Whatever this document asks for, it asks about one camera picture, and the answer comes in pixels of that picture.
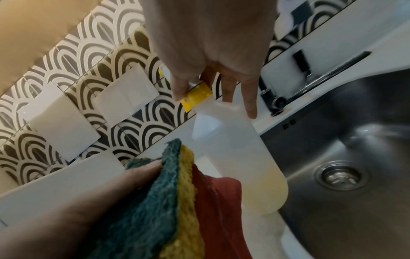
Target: sink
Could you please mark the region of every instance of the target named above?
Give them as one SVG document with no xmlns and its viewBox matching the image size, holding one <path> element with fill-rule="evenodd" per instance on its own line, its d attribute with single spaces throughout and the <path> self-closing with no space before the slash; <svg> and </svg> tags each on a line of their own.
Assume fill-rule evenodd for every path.
<svg viewBox="0 0 410 259">
<path fill-rule="evenodd" d="M 261 137 L 315 259 L 409 258 L 410 70 L 341 85 Z"/>
</svg>

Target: sink drain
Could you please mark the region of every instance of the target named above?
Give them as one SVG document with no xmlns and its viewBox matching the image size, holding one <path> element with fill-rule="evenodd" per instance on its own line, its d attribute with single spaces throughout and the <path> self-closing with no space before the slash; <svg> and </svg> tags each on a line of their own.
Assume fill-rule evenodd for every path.
<svg viewBox="0 0 410 259">
<path fill-rule="evenodd" d="M 337 191 L 360 188 L 369 180 L 363 168 L 348 161 L 326 163 L 316 170 L 315 177 L 322 186 Z"/>
</svg>

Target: faucet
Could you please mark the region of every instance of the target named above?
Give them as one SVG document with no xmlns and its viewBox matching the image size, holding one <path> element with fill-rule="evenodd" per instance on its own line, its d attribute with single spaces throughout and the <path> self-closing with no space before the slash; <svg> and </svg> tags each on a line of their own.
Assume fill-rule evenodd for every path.
<svg viewBox="0 0 410 259">
<path fill-rule="evenodd" d="M 276 94 L 274 94 L 270 89 L 266 87 L 262 77 L 259 77 L 259 88 L 262 91 L 261 97 L 264 100 L 267 107 L 269 108 L 269 110 L 271 111 L 271 116 L 276 116 L 282 113 L 284 107 L 287 104 L 293 102 L 294 100 L 298 99 L 299 97 L 314 89 L 315 87 L 319 86 L 320 84 L 326 82 L 327 80 L 340 74 L 341 72 L 345 71 L 346 69 L 350 68 L 356 63 L 362 61 L 371 53 L 372 52 L 370 51 L 364 51 L 359 55 L 355 56 L 354 58 L 352 58 L 351 60 L 347 61 L 346 63 L 342 64 L 341 66 L 338 66 L 332 69 L 331 71 L 327 72 L 326 74 L 322 75 L 321 77 L 318 77 L 312 73 L 303 52 L 300 50 L 296 52 L 293 55 L 293 57 L 295 58 L 298 67 L 305 75 L 305 86 L 301 90 L 293 94 L 291 97 L 286 99 L 284 97 L 277 96 Z"/>
</svg>

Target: plastic bottle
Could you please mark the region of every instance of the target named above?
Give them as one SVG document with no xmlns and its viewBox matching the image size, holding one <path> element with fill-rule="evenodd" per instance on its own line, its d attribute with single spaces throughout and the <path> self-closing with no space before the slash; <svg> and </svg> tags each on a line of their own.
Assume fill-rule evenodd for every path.
<svg viewBox="0 0 410 259">
<path fill-rule="evenodd" d="M 196 112 L 192 138 L 222 176 L 242 183 L 242 203 L 260 214 L 277 211 L 285 203 L 285 177 L 252 123 L 237 105 L 217 102 L 200 82 L 181 101 Z"/>
</svg>

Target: bottle cap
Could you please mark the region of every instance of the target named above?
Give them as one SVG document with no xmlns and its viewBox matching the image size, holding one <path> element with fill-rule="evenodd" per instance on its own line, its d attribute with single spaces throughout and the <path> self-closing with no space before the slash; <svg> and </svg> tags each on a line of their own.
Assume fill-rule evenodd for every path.
<svg viewBox="0 0 410 259">
<path fill-rule="evenodd" d="M 199 104 L 210 95 L 212 95 L 212 90 L 205 82 L 200 82 L 186 93 L 185 98 L 181 100 L 181 104 L 184 107 L 185 112 L 189 112 L 192 107 Z"/>
</svg>

